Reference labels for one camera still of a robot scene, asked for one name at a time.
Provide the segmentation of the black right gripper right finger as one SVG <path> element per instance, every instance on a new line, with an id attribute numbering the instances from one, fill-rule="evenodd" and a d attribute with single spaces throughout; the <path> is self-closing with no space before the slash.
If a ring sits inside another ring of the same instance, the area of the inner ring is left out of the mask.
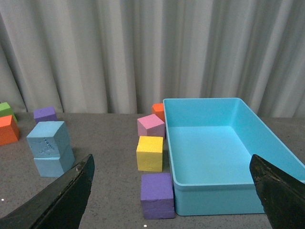
<path id="1" fill-rule="evenodd" d="M 259 155 L 252 155 L 250 173 L 264 212 L 274 229 L 305 227 L 305 185 Z"/>

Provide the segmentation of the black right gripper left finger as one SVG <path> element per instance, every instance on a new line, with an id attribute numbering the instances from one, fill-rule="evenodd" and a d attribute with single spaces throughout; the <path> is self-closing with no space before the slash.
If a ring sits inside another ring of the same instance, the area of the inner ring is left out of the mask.
<path id="1" fill-rule="evenodd" d="M 1 218 L 2 229 L 77 229 L 88 204 L 95 164 L 89 154 L 29 201 Z"/>

